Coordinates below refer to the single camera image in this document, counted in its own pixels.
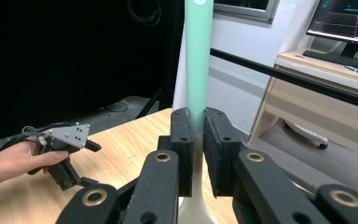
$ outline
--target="monitor screen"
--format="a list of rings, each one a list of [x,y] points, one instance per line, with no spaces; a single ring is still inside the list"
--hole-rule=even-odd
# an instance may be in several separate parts
[[[358,45],[358,0],[321,0],[307,35]]]

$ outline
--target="dark background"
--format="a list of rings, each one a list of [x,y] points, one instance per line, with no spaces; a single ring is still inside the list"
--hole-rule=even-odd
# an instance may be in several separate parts
[[[170,106],[183,6],[181,0],[0,1],[0,138],[129,95],[151,98],[163,89],[160,106]],[[153,21],[139,22],[153,13]]]

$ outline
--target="desk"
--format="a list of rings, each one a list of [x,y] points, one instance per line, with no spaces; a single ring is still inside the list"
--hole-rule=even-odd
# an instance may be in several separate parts
[[[156,150],[158,137],[170,132],[171,110],[137,119],[89,137],[103,149],[82,149],[71,155],[80,176],[119,189],[137,177],[146,155]],[[231,198],[212,195],[207,166],[203,165],[203,195],[219,223],[237,223]],[[50,175],[22,175],[0,184],[0,223],[55,223],[62,209],[81,187],[61,191]]]
[[[343,65],[303,57],[303,52],[304,49],[297,49],[279,55],[275,62],[276,68],[358,94],[358,73],[346,69]],[[356,105],[273,77],[268,84],[249,141],[253,142],[278,118],[290,120],[358,151]]]

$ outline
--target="mint green pole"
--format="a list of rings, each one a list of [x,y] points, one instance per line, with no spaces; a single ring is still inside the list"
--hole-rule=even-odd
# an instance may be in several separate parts
[[[185,1],[186,31],[186,102],[191,129],[195,135],[193,155],[192,197],[184,198],[178,221],[186,223],[217,223],[202,196],[202,142],[204,109],[208,86],[211,50],[213,0]]]

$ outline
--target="human hand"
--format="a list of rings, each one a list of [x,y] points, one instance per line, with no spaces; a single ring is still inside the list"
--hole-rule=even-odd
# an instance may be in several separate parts
[[[35,142],[22,141],[0,151],[0,183],[35,168],[54,165],[69,155],[67,151],[50,151],[37,155],[39,148]]]

